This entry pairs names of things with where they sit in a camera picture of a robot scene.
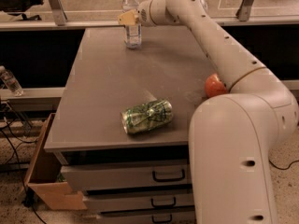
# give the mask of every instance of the cardboard box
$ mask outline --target cardboard box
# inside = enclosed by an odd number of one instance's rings
[[[83,194],[73,191],[67,182],[56,182],[62,165],[55,155],[44,150],[54,114],[45,121],[36,144],[35,153],[30,161],[29,169],[24,178],[25,185],[51,210],[83,210]]]

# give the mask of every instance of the soda can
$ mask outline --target soda can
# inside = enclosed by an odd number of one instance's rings
[[[150,131],[172,120],[172,106],[166,100],[156,100],[126,109],[121,118],[126,133]]]

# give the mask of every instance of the clear plastic bottle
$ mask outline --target clear plastic bottle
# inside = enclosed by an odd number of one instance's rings
[[[138,0],[123,0],[122,11],[126,12],[132,9],[138,9]],[[137,49],[141,47],[141,24],[134,26],[125,26],[124,42],[128,49]]]
[[[22,87],[11,71],[7,70],[3,65],[0,66],[0,78],[6,87],[15,95],[23,95]]]

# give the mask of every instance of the red object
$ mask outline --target red object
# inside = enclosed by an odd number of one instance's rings
[[[205,92],[208,98],[228,93],[223,82],[215,73],[206,79]]]

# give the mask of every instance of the black handle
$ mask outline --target black handle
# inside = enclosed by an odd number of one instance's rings
[[[155,224],[166,224],[166,223],[169,223],[172,221],[172,215],[171,214],[169,215],[168,220],[155,220],[155,217],[151,216],[151,221],[152,221],[152,223],[155,223]]]
[[[178,182],[181,181],[185,178],[185,170],[181,170],[181,177],[176,177],[176,178],[169,178],[169,179],[164,179],[164,178],[157,178],[156,172],[152,171],[152,179],[155,180],[157,183],[163,183],[163,182]]]
[[[151,205],[152,205],[152,207],[154,207],[154,208],[169,208],[169,207],[174,207],[176,204],[177,204],[177,199],[176,199],[176,197],[174,197],[174,201],[173,201],[171,204],[167,204],[167,205],[156,205],[156,204],[153,202],[153,199],[151,199]]]

